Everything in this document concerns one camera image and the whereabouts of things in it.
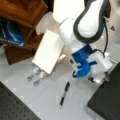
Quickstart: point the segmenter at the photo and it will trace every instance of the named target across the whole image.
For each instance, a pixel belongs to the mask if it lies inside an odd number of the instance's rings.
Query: black pen
[[[61,101],[60,101],[60,108],[62,107],[62,105],[63,105],[63,103],[64,103],[64,100],[65,100],[65,97],[66,97],[66,93],[67,93],[69,87],[70,87],[70,83],[67,82],[67,84],[66,84],[66,86],[65,86],[64,93],[63,93],[62,98],[61,98]]]

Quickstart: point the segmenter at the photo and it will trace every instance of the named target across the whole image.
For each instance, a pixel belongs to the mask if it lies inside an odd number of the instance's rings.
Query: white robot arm
[[[59,34],[68,47],[75,71],[73,77],[106,73],[112,67],[110,60],[100,51],[92,50],[90,43],[97,41],[103,34],[103,13],[108,0],[89,0],[85,10],[77,18],[67,18],[59,26]]]

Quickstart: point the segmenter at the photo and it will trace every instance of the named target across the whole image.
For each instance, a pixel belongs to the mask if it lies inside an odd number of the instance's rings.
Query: black object
[[[0,82],[0,120],[40,120]]]
[[[64,94],[61,98],[61,101],[60,101],[60,107],[62,107],[63,103],[64,103],[64,100],[65,100],[65,96],[66,96],[66,93],[68,92],[68,89],[70,87],[70,83],[67,82],[66,86],[65,86],[65,90],[64,90]]]
[[[48,11],[53,12],[54,0],[44,0],[44,1],[48,6]]]
[[[88,102],[88,107],[105,120],[120,120],[120,63]]]

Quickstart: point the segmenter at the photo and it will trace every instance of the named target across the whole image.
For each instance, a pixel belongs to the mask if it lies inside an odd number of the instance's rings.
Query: marker
[[[62,98],[61,98],[61,101],[60,101],[60,108],[62,107],[62,105],[63,105],[63,103],[64,103],[64,100],[65,100],[65,97],[66,97],[66,93],[67,93],[69,87],[70,87],[70,83],[67,82],[67,84],[66,84],[66,86],[65,86],[64,93],[63,93]]]

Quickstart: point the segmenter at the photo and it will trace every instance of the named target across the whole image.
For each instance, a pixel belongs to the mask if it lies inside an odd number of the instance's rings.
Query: white table
[[[32,72],[32,58],[9,66],[3,47],[0,47],[0,81],[42,120],[102,120],[87,108],[87,102],[98,86],[86,79],[74,80],[71,76],[73,68],[68,62],[69,54],[67,50],[64,52],[68,57],[52,75],[35,87],[26,79]],[[59,109],[65,84],[69,80],[70,89]]]

